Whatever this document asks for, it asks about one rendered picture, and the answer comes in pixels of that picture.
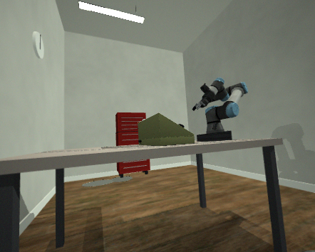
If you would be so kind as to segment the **olive green control console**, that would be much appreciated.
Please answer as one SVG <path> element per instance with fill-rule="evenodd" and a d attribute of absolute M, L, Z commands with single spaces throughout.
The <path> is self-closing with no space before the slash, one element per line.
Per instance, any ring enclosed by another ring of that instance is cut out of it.
<path fill-rule="evenodd" d="M 195 136 L 172 120 L 157 113 L 138 123 L 139 145 L 183 145 L 195 143 Z"/>

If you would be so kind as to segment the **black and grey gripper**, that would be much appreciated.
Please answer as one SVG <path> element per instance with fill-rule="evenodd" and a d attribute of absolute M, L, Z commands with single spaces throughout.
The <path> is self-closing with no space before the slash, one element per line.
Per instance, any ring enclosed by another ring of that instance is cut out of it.
<path fill-rule="evenodd" d="M 198 104 L 196 103 L 195 106 L 192 108 L 193 111 L 195 111 L 195 109 L 206 107 L 207 104 L 212 101 L 213 97 L 218 92 L 216 87 L 214 86 L 207 87 L 205 84 L 200 88 L 204 95 L 202 96 L 201 101 Z"/>

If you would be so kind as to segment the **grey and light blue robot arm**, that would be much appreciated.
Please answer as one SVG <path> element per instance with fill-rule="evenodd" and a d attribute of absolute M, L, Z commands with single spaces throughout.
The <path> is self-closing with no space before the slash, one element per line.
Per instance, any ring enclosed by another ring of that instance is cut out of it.
<path fill-rule="evenodd" d="M 218 107 L 217 105 L 214 105 L 205 110 L 207 119 L 206 133 L 224 132 L 220 120 L 238 116 L 239 107 L 237 103 L 239 102 L 240 96 L 241 94 L 243 96 L 244 94 L 248 93 L 245 89 L 244 82 L 238 83 L 228 88 L 224 88 L 223 85 L 224 79 L 222 78 L 216 78 L 211 84 L 211 86 L 216 87 L 218 90 L 211 102 L 217 100 L 221 100 L 222 102 L 227 100 L 227 102 L 225 102 L 222 106 Z"/>

